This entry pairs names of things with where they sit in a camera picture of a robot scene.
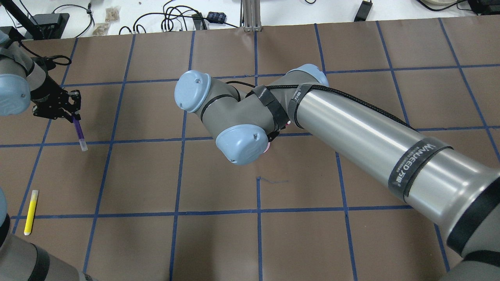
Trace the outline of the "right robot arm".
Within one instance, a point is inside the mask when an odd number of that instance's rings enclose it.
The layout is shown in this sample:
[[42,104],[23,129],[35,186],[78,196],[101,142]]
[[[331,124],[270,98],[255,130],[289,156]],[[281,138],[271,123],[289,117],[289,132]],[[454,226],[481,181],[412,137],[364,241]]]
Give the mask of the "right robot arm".
[[306,130],[445,231],[446,245],[462,261],[443,281],[499,280],[499,169],[330,88],[313,64],[246,95],[189,70],[174,96],[180,109],[199,117],[233,164],[256,161],[289,123]]

